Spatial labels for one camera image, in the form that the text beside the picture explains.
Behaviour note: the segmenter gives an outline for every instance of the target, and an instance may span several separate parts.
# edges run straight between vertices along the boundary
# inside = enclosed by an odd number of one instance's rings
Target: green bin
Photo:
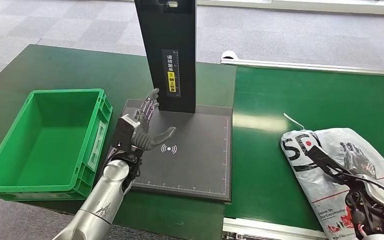
[[[85,199],[112,111],[102,89],[32,91],[0,144],[0,198]]]

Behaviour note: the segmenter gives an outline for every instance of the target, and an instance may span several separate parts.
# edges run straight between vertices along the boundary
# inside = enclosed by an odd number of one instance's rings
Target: dark table surface
[[[352,128],[384,156],[384,76],[196,66],[196,103],[233,105],[232,203],[130,192],[115,224],[206,240],[220,239],[223,216],[321,230],[280,149],[281,135],[294,129],[283,113],[309,130]],[[112,133],[126,100],[141,99],[152,89],[147,59],[29,45],[0,73],[0,142],[32,90],[86,88],[105,90],[114,107]],[[82,201],[27,203],[73,214]]]

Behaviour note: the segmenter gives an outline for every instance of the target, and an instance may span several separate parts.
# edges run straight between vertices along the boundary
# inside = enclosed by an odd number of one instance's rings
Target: plastic bag
[[[326,236],[355,240],[350,209],[345,204],[349,188],[337,184],[305,153],[317,145],[355,174],[375,178],[384,186],[384,158],[364,138],[349,128],[300,130],[283,134],[280,147],[286,155]]]

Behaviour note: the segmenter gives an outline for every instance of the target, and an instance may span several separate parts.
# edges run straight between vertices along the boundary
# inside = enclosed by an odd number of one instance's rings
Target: black cable
[[[341,172],[341,174],[350,176],[350,177],[352,177],[352,178],[355,178],[355,179],[358,179],[358,180],[361,180],[361,181],[365,181],[365,182],[371,183],[371,184],[373,184],[373,185],[378,186],[378,187],[381,188],[382,190],[384,190],[384,186],[382,186],[381,184],[379,184],[379,183],[377,183],[377,182],[375,182],[375,181],[372,181],[372,180],[369,180],[369,179],[365,179],[365,178],[362,178],[362,177],[358,177],[358,176],[355,176],[355,175],[352,175],[352,174],[348,174],[348,173],[345,173],[345,172]]]

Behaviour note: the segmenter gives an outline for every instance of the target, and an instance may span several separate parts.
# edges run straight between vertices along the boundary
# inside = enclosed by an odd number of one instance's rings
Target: black platform
[[[129,99],[133,116],[141,100]],[[162,146],[143,154],[133,189],[231,202],[232,109],[196,106],[195,113],[156,110],[149,134],[177,128]]]

